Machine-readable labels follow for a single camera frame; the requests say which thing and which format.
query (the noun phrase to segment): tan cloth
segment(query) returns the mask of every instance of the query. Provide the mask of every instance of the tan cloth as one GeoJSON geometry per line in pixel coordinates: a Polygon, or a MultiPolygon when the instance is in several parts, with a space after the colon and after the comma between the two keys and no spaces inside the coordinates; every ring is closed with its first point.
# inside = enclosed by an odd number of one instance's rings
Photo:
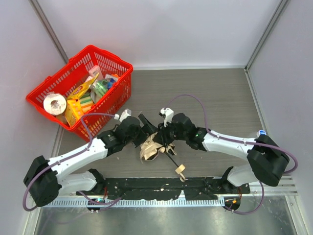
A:
{"type": "Polygon", "coordinates": [[[150,135],[147,140],[140,146],[141,151],[140,151],[140,159],[146,161],[152,161],[154,160],[157,156],[158,153],[164,153],[169,152],[170,150],[173,151],[174,155],[177,155],[177,153],[174,151],[175,145],[173,143],[169,144],[167,148],[165,148],[162,144],[156,143],[153,141],[154,136],[156,133],[150,135]]]}

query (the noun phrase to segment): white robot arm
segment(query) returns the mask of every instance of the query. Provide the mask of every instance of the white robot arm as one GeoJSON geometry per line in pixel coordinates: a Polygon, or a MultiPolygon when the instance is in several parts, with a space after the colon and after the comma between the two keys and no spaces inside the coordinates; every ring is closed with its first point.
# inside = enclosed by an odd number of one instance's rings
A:
{"type": "Polygon", "coordinates": [[[160,114],[164,117],[164,123],[160,123],[158,128],[140,114],[139,119],[144,124],[141,127],[140,121],[131,116],[129,110],[126,110],[120,117],[120,124],[94,138],[84,153],[59,163],[61,159],[86,149],[88,144],[48,160],[43,156],[37,157],[24,179],[26,186],[42,169],[54,163],[59,164],[45,172],[30,188],[36,205],[39,207],[47,205],[57,196],[71,192],[83,190],[96,195],[102,193],[105,180],[97,170],[90,169],[82,174],[71,173],[93,161],[121,151],[130,142],[137,147],[153,133],[156,133],[153,140],[163,146],[168,146],[174,140],[183,140],[196,150],[222,152],[248,161],[249,164],[227,169],[221,184],[226,191],[255,181],[276,186],[289,162],[288,156],[281,152],[244,144],[261,141],[275,145],[268,136],[260,136],[258,139],[243,139],[211,131],[212,135],[205,128],[195,127],[184,114],[174,115],[174,112],[168,108],[162,109],[160,114]],[[226,141],[223,140],[223,137],[240,140],[243,143],[226,141]]]}

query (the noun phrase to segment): metal frame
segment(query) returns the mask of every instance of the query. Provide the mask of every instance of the metal frame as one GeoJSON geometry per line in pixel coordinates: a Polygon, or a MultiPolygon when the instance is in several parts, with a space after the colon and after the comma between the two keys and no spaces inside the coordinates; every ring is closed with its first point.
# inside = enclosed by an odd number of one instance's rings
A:
{"type": "MultiPolygon", "coordinates": [[[[243,194],[243,197],[262,196],[262,190],[259,182],[249,183],[250,194],[243,194]]],[[[291,176],[282,176],[278,186],[271,187],[263,184],[265,196],[297,196],[298,192],[291,176]]],[[[237,194],[220,194],[220,197],[238,196],[237,194]]]]}
{"type": "Polygon", "coordinates": [[[45,13],[42,10],[40,4],[38,3],[37,0],[29,0],[29,2],[33,6],[34,11],[36,12],[36,14],[37,14],[38,18],[40,19],[40,21],[42,22],[43,26],[45,27],[48,35],[50,36],[52,42],[54,43],[56,49],[58,50],[58,52],[60,54],[60,56],[62,57],[64,62],[67,63],[68,62],[68,56],[67,56],[63,46],[61,45],[57,35],[55,34],[52,26],[50,25],[49,20],[45,16],[45,13]]]}
{"type": "Polygon", "coordinates": [[[305,220],[301,212],[299,205],[299,197],[297,196],[286,196],[286,202],[290,211],[295,229],[299,235],[308,235],[309,229],[305,225],[305,220]]]}
{"type": "Polygon", "coordinates": [[[245,70],[249,71],[254,60],[256,59],[256,57],[258,56],[260,50],[262,49],[264,43],[266,42],[266,40],[268,39],[270,33],[273,31],[274,27],[276,26],[280,16],[283,14],[284,10],[286,9],[288,3],[290,2],[290,0],[281,0],[280,3],[278,4],[272,18],[270,19],[262,37],[260,38],[257,46],[255,47],[247,65],[245,70]]]}
{"type": "Polygon", "coordinates": [[[244,69],[244,65],[230,65],[230,66],[169,66],[169,67],[135,67],[135,71],[146,70],[208,70],[208,69],[244,69]]]}
{"type": "Polygon", "coordinates": [[[36,226],[38,222],[38,218],[40,215],[41,208],[37,208],[34,211],[29,212],[28,218],[25,223],[25,227],[23,230],[23,235],[34,235],[36,231],[36,226]]]}
{"type": "Polygon", "coordinates": [[[62,137],[63,137],[63,133],[64,133],[64,128],[62,126],[59,126],[58,131],[57,131],[57,135],[55,137],[55,142],[52,148],[52,153],[51,153],[51,157],[57,157],[59,155],[59,150],[60,150],[60,146],[61,146],[61,142],[62,142],[62,137]]]}
{"type": "Polygon", "coordinates": [[[253,101],[255,104],[256,111],[258,112],[258,116],[259,116],[262,128],[263,128],[263,130],[265,130],[267,132],[268,135],[270,135],[270,130],[268,129],[268,125],[266,125],[266,122],[263,118],[263,114],[262,114],[263,112],[261,110],[261,107],[260,107],[258,99],[257,99],[257,94],[256,94],[256,91],[254,88],[253,81],[251,80],[250,71],[245,70],[245,73],[246,73],[246,79],[248,81],[248,85],[249,85],[250,90],[251,90],[252,98],[253,98],[253,101]]]}
{"type": "MultiPolygon", "coordinates": [[[[224,206],[225,201],[223,197],[216,200],[199,200],[186,201],[185,195],[181,193],[177,200],[157,201],[157,200],[120,200],[113,207],[115,208],[146,208],[146,207],[220,207],[224,206]]],[[[88,200],[82,196],[58,197],[45,208],[85,208],[85,207],[106,207],[99,205],[88,205],[88,200]]]]}

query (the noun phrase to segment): purple cable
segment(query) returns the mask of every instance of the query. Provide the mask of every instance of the purple cable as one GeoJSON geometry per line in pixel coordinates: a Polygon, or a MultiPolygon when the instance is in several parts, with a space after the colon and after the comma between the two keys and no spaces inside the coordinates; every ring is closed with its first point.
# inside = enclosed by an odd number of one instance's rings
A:
{"type": "MultiPolygon", "coordinates": [[[[181,97],[181,96],[190,96],[190,97],[193,97],[194,99],[196,99],[200,105],[202,106],[202,109],[203,109],[203,113],[204,113],[204,124],[205,124],[205,128],[206,128],[206,131],[213,137],[218,137],[217,135],[215,135],[214,133],[212,133],[210,131],[210,129],[208,128],[207,126],[207,113],[206,113],[206,110],[205,110],[205,107],[204,107],[204,104],[201,102],[201,100],[199,98],[197,98],[196,96],[192,95],[192,94],[181,94],[181,95],[178,95],[176,97],[174,97],[170,102],[168,102],[168,104],[164,107],[164,108],[167,108],[168,106],[170,106],[170,104],[177,98],[181,97]]],[[[243,142],[243,141],[239,141],[239,140],[234,140],[234,139],[230,139],[230,138],[226,138],[226,137],[222,137],[222,136],[219,136],[220,139],[222,140],[225,140],[225,141],[230,141],[230,142],[235,142],[235,143],[243,143],[243,144],[251,144],[251,145],[257,145],[257,146],[262,146],[262,147],[267,147],[267,148],[272,148],[272,149],[275,149],[275,150],[278,150],[278,151],[281,151],[283,153],[286,153],[287,155],[289,155],[293,161],[294,161],[294,167],[290,170],[287,170],[285,171],[285,174],[288,174],[288,173],[292,173],[294,172],[297,168],[298,168],[298,160],[297,158],[292,154],[290,153],[289,151],[287,150],[284,150],[280,147],[277,147],[277,146],[274,146],[274,145],[270,145],[270,144],[265,144],[265,143],[256,143],[256,142],[243,142]]]]}
{"type": "Polygon", "coordinates": [[[76,156],[78,156],[78,155],[84,153],[85,151],[87,151],[87,150],[90,148],[90,146],[91,146],[91,144],[92,144],[92,134],[91,134],[90,130],[88,129],[87,125],[85,124],[84,118],[87,117],[87,116],[94,116],[94,115],[103,115],[103,116],[114,117],[114,115],[112,115],[112,114],[93,113],[93,114],[85,114],[85,115],[83,115],[83,116],[80,118],[80,121],[82,122],[82,124],[83,124],[84,128],[86,129],[86,131],[87,131],[87,133],[88,133],[88,136],[89,136],[89,143],[88,143],[88,145],[87,145],[87,148],[83,149],[82,151],[80,151],[80,152],[78,152],[78,153],[75,153],[75,154],[73,154],[73,155],[71,155],[71,156],[68,156],[68,157],[66,157],[66,158],[64,158],[64,159],[62,159],[62,160],[59,160],[58,162],[55,162],[55,163],[53,163],[53,164],[47,166],[47,167],[44,168],[42,171],[40,171],[40,172],[30,181],[30,183],[29,183],[29,185],[27,186],[27,189],[26,189],[26,191],[25,191],[25,193],[24,193],[24,197],[23,197],[23,203],[22,203],[22,205],[23,205],[23,208],[24,208],[25,211],[31,212],[31,211],[33,211],[33,210],[35,210],[35,209],[37,208],[37,206],[34,206],[33,208],[28,208],[27,205],[26,205],[26,200],[27,200],[27,195],[28,195],[28,193],[29,193],[30,188],[33,186],[34,182],[35,182],[42,174],[44,174],[47,170],[51,169],[52,167],[54,167],[54,166],[56,166],[56,165],[58,165],[58,164],[60,164],[60,163],[62,163],[62,162],[65,162],[65,161],[67,161],[67,160],[69,160],[69,159],[71,159],[71,158],[74,158],[74,157],[76,157],[76,156]]]}
{"type": "MultiPolygon", "coordinates": [[[[104,211],[110,209],[110,208],[111,208],[112,206],[114,206],[119,200],[121,200],[121,198],[117,198],[117,199],[115,199],[115,201],[111,201],[111,202],[110,202],[111,205],[109,205],[109,206],[107,206],[107,207],[104,207],[104,208],[101,208],[99,211],[104,212],[104,211]]],[[[86,214],[89,214],[89,213],[90,213],[89,211],[84,212],[84,213],[82,213],[82,214],[76,216],[75,218],[73,218],[73,219],[67,221],[67,222],[55,221],[54,219],[52,219],[52,215],[53,215],[53,214],[50,214],[50,215],[48,216],[47,220],[45,221],[45,223],[44,223],[42,229],[41,229],[40,235],[44,234],[45,228],[46,228],[46,226],[47,226],[47,224],[48,224],[48,222],[49,222],[50,220],[52,221],[52,223],[55,223],[55,224],[61,224],[61,225],[70,224],[70,223],[74,222],[76,219],[79,219],[80,217],[82,217],[82,216],[84,216],[84,215],[86,215],[86,214]]]]}
{"type": "Polygon", "coordinates": [[[264,196],[265,196],[263,184],[262,184],[261,182],[259,182],[259,183],[260,183],[261,188],[262,188],[262,197],[261,197],[260,204],[257,206],[257,208],[255,208],[254,210],[249,211],[249,212],[242,212],[242,211],[233,211],[233,210],[230,208],[231,206],[230,206],[230,207],[224,206],[224,207],[225,207],[227,210],[234,212],[235,214],[247,215],[247,214],[252,214],[252,213],[256,212],[256,211],[261,207],[261,205],[263,204],[264,196]]]}
{"type": "MultiPolygon", "coordinates": [[[[117,198],[117,199],[115,199],[114,201],[109,202],[109,203],[106,203],[106,204],[103,203],[102,205],[108,205],[108,204],[110,204],[110,205],[107,206],[107,207],[101,208],[99,211],[100,211],[100,212],[104,212],[104,211],[110,209],[112,206],[114,206],[116,203],[118,203],[119,200],[121,200],[120,197],[117,198]]],[[[85,214],[89,214],[89,213],[90,213],[90,211],[84,212],[84,213],[78,215],[77,217],[75,217],[75,218],[73,218],[73,219],[67,221],[67,222],[59,222],[59,221],[55,221],[55,220],[53,220],[53,219],[51,219],[51,220],[52,220],[53,223],[56,223],[56,224],[70,224],[70,223],[74,222],[76,219],[78,219],[78,218],[84,216],[85,214]]]]}
{"type": "Polygon", "coordinates": [[[87,195],[86,194],[84,194],[83,192],[81,192],[81,191],[78,191],[81,195],[83,195],[83,197],[85,197],[88,201],[90,201],[91,203],[94,203],[94,204],[96,204],[96,205],[101,205],[101,206],[106,206],[106,205],[109,205],[109,204],[111,204],[111,203],[114,203],[114,204],[116,204],[119,200],[121,200],[121,197],[119,197],[119,198],[116,198],[116,199],[114,199],[113,201],[110,201],[110,202],[106,202],[106,203],[103,203],[103,202],[95,202],[95,201],[92,201],[89,197],[87,197],[87,195]]]}
{"type": "MultiPolygon", "coordinates": [[[[167,108],[170,106],[170,104],[177,98],[181,97],[181,96],[190,96],[190,97],[193,97],[194,99],[196,99],[200,105],[202,106],[202,109],[203,109],[203,113],[204,113],[204,124],[205,124],[205,128],[206,128],[206,131],[212,135],[213,137],[218,137],[217,135],[213,134],[210,129],[208,128],[208,121],[207,121],[207,113],[206,113],[206,110],[205,110],[205,107],[204,107],[204,104],[201,102],[201,100],[199,98],[197,98],[196,96],[192,95],[192,94],[181,94],[181,95],[178,95],[176,97],[174,97],[170,102],[168,102],[168,104],[164,107],[164,108],[167,108]]],[[[225,140],[225,141],[230,141],[230,142],[235,142],[235,143],[243,143],[243,144],[251,144],[251,145],[257,145],[257,146],[261,146],[261,147],[267,147],[267,148],[272,148],[272,149],[275,149],[275,150],[278,150],[278,151],[281,151],[283,153],[286,153],[287,155],[289,155],[293,161],[294,161],[294,166],[292,169],[290,170],[287,170],[285,171],[284,173],[285,174],[288,174],[288,173],[292,173],[294,172],[297,168],[298,168],[298,160],[297,158],[292,154],[290,153],[289,151],[287,150],[284,150],[280,147],[277,147],[277,146],[274,146],[274,145],[270,145],[270,144],[264,144],[264,143],[256,143],[256,142],[243,142],[243,141],[239,141],[239,140],[234,140],[234,139],[230,139],[230,138],[226,138],[226,137],[222,137],[222,136],[219,136],[220,139],[222,140],[225,140]]],[[[261,184],[261,188],[262,188],[262,198],[261,198],[261,201],[260,201],[260,204],[258,205],[258,207],[252,211],[249,211],[249,212],[241,212],[241,211],[234,211],[234,213],[236,214],[251,214],[251,213],[254,213],[256,212],[260,207],[261,205],[263,204],[263,201],[264,201],[264,196],[265,196],[265,193],[264,193],[264,187],[263,187],[263,184],[260,182],[261,184]]]]}

